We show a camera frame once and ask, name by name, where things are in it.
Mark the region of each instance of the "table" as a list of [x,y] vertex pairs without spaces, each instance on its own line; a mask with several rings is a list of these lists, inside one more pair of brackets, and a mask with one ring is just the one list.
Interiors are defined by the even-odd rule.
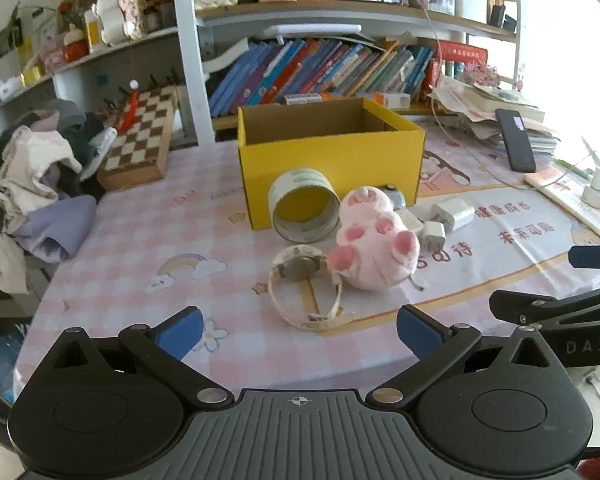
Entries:
[[[411,283],[382,293],[346,286],[342,306],[358,318],[326,335],[289,326],[272,306],[269,265],[286,242],[273,230],[251,230],[236,143],[170,153],[164,180],[101,201],[92,232],[59,267],[40,303],[16,365],[16,393],[65,328],[113,336],[133,323],[155,326],[193,304],[205,317],[205,334],[183,361],[235,394],[241,388],[364,394],[415,361],[395,332],[404,303],[447,325],[462,321],[506,335],[512,325],[488,309],[495,289],[561,298],[599,288],[600,270],[572,269],[566,252],[600,239],[540,193],[511,189],[486,172],[520,183],[506,154],[461,142],[427,130],[416,207],[462,194],[478,218],[452,234],[442,253],[422,255],[418,272],[429,282],[423,292]],[[320,244],[330,246],[332,240]]]

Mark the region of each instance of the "yellow cardboard box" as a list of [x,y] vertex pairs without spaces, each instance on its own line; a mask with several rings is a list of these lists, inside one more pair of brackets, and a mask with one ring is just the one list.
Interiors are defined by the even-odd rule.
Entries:
[[[320,171],[340,198],[357,186],[394,184],[413,205],[423,148],[421,127],[365,98],[238,110],[238,152],[254,229],[271,227],[269,188],[293,168]],[[320,212],[320,200],[304,193],[285,219]]]

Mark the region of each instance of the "pink plush toy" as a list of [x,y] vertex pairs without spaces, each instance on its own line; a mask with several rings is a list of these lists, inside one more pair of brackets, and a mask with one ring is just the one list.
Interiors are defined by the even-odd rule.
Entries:
[[376,187],[358,187],[340,204],[338,246],[328,255],[334,272],[351,285],[383,290],[416,270],[420,243],[394,213],[391,199]]

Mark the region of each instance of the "white cable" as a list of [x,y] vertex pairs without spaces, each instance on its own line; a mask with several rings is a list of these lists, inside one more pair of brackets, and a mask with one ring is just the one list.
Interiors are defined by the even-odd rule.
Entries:
[[[429,25],[431,27],[431,30],[433,31],[433,35],[436,37],[436,43],[438,44],[438,74],[436,75],[436,78],[434,79],[434,82],[437,82],[440,79],[440,75],[442,74],[442,46],[440,45],[440,39],[438,38],[438,34],[436,33],[436,29],[433,26],[433,22],[431,21],[431,18],[429,17],[429,13],[427,12],[427,9],[425,8],[425,5],[422,3],[422,0],[416,0],[420,6],[422,7],[422,10],[424,10],[424,15],[427,18],[427,21],[429,22]],[[472,152],[471,150],[469,150],[466,146],[463,146],[462,143],[458,142],[457,140],[455,140],[453,138],[453,136],[445,130],[445,127],[442,125],[442,123],[440,122],[440,119],[438,118],[438,115],[436,114],[436,109],[434,106],[434,99],[431,99],[431,111],[433,112],[433,116],[436,119],[436,122],[438,123],[438,126],[440,127],[440,129],[442,130],[442,132],[451,140],[453,141],[455,144],[457,144],[458,146],[460,146],[463,150],[465,150],[465,152],[467,152],[469,155],[471,155],[471,157],[473,157],[473,159],[481,166],[484,168],[484,170],[489,173],[495,180],[497,180],[499,183],[504,184],[505,186],[511,187],[513,189],[517,189],[520,191],[536,191],[539,189],[543,189],[545,187],[549,187],[552,186],[553,184],[555,184],[556,182],[558,182],[559,180],[562,180],[565,176],[567,176],[568,174],[571,173],[571,170],[567,170],[565,171],[560,177],[558,177],[557,179],[553,180],[552,182],[549,182],[548,184],[544,184],[543,186],[537,186],[537,187],[529,187],[529,186],[514,186],[513,184],[510,184],[509,182],[505,182],[504,180],[500,179],[499,177],[497,177],[496,175],[494,175],[493,173],[491,173],[491,171],[489,170],[489,168],[487,168],[487,166],[485,164],[482,163],[482,161],[475,156],[474,152]],[[575,164],[573,164],[573,167],[577,166],[578,164],[580,164],[581,162],[583,162],[584,160],[586,160],[588,157],[590,157],[592,155],[592,153],[587,153],[587,155],[585,155],[583,158],[581,158],[578,162],[576,162]]]

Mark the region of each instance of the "chessboard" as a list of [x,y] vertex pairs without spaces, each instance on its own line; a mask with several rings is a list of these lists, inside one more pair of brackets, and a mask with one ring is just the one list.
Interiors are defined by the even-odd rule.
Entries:
[[[173,86],[140,93],[134,124],[126,133],[118,133],[98,171],[98,181],[106,190],[164,178],[177,103]],[[128,110],[127,103],[123,113]]]

